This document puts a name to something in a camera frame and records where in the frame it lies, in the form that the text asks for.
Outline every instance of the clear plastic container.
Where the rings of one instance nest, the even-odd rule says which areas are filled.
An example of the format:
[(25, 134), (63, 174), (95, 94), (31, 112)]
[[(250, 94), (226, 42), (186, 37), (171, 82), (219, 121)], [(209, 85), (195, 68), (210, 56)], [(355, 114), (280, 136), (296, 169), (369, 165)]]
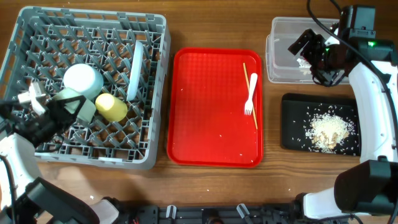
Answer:
[[(338, 22), (338, 19), (319, 20), (327, 27), (330, 27), (333, 22)], [(293, 55), (287, 50), (307, 29), (312, 29), (325, 39), (330, 37), (312, 18), (276, 17), (272, 20), (272, 30), (266, 44), (267, 72), (270, 82), (313, 84), (310, 69), (300, 68), (297, 61), (299, 58), (303, 59), (300, 52)], [(342, 83), (348, 83), (348, 79), (344, 78)]]

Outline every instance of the white plastic fork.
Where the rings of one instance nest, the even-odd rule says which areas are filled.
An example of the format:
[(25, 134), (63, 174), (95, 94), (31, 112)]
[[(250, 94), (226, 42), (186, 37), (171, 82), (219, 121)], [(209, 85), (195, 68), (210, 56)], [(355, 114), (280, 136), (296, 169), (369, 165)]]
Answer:
[(257, 74), (252, 73), (250, 76), (249, 98), (248, 98), (247, 102), (244, 104), (244, 114), (245, 115), (251, 115), (251, 112), (253, 111), (253, 93), (254, 93), (254, 89), (256, 88), (256, 83), (257, 83)]

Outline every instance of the black cutting board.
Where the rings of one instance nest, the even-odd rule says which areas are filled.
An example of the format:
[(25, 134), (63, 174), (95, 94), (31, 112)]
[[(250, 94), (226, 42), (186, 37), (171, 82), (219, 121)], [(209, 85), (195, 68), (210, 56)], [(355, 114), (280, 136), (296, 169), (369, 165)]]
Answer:
[(352, 121), (353, 131), (356, 134), (350, 134), (345, 138), (343, 145), (338, 144), (334, 148), (334, 153), (351, 156), (361, 155), (358, 109), (355, 100), (295, 93), (287, 93), (282, 97), (281, 144), (283, 148), (322, 152), (322, 150), (315, 148), (311, 139), (305, 137), (305, 129), (310, 128), (310, 120), (316, 113), (335, 114), (342, 117), (346, 122)]

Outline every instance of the chopstick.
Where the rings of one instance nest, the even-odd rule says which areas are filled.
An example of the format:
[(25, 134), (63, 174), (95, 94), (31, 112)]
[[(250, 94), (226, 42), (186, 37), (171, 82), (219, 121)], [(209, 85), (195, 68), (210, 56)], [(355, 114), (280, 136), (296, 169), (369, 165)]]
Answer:
[[(244, 70), (244, 76), (246, 77), (246, 84), (248, 85), (248, 91), (250, 89), (250, 84), (249, 84), (249, 79), (248, 79), (248, 71), (246, 71), (246, 64), (243, 62), (243, 70)], [(254, 109), (253, 106), (253, 118), (254, 118), (254, 124), (256, 125), (256, 130), (258, 129), (257, 127), (257, 118), (256, 118), (256, 110)]]

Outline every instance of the green light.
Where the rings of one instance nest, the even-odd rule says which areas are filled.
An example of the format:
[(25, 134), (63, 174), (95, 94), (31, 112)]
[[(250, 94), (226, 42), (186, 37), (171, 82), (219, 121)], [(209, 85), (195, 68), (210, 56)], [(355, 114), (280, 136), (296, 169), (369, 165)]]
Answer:
[(369, 41), (369, 42), (368, 42), (368, 45), (369, 45), (369, 46), (371, 46), (371, 47), (374, 47), (374, 46), (375, 46), (375, 44), (376, 44), (376, 43), (375, 43), (375, 42), (373, 42), (373, 41)]

